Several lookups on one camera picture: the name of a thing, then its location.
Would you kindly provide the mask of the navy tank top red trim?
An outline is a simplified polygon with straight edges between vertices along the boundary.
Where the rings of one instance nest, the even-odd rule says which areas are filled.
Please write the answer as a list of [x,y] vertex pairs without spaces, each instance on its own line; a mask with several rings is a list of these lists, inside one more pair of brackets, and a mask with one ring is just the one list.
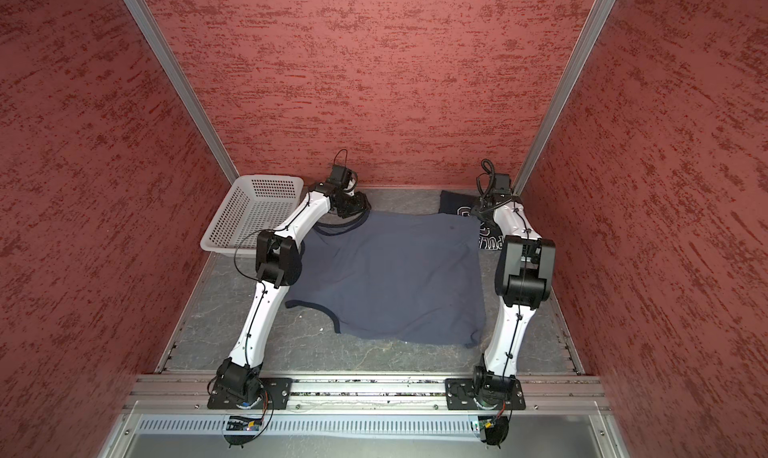
[[[440,193],[439,213],[475,218],[470,215],[473,203],[479,196],[456,193],[443,190]],[[501,251],[504,235],[500,227],[491,221],[480,221],[478,232],[478,247],[481,250]]]

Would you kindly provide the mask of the grey-blue tank top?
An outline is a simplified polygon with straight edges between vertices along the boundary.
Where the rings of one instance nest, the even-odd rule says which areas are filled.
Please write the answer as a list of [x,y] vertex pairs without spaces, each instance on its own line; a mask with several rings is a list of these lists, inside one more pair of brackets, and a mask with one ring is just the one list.
[[442,213],[317,224],[284,304],[318,310],[336,332],[362,339],[476,347],[486,325],[479,229]]

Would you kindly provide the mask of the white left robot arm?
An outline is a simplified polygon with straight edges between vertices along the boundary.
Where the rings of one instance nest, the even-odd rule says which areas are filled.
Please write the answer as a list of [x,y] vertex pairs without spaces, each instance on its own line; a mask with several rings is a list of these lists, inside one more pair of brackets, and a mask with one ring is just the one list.
[[301,275],[303,239],[328,213],[349,218],[357,225],[370,210],[367,196],[352,185],[321,182],[276,228],[256,234],[253,302],[235,345],[207,385],[209,409],[251,410],[268,404],[275,409],[283,407],[269,396],[260,373],[278,309]]

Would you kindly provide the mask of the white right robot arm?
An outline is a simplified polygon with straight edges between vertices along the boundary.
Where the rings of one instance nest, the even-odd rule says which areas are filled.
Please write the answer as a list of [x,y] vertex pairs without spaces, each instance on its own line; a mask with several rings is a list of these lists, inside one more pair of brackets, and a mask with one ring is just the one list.
[[503,238],[494,274],[499,312],[491,341],[474,370],[473,394],[478,407],[504,410],[522,395],[519,353],[530,321],[551,295],[556,246],[533,229],[516,200],[487,213]]

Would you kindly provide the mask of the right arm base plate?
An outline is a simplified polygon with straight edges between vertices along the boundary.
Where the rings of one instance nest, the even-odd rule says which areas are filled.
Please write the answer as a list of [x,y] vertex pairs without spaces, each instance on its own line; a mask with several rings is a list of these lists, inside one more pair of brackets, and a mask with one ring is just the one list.
[[444,380],[446,402],[449,410],[500,411],[525,410],[526,401],[522,386],[516,378],[507,379],[503,385],[475,385],[473,379],[448,378]]

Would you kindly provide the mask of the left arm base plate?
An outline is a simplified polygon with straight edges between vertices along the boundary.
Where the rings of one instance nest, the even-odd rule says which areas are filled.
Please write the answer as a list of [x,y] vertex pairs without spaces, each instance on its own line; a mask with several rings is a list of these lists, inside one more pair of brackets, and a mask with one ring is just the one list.
[[285,410],[292,385],[290,378],[216,376],[207,387],[206,407],[244,412]]

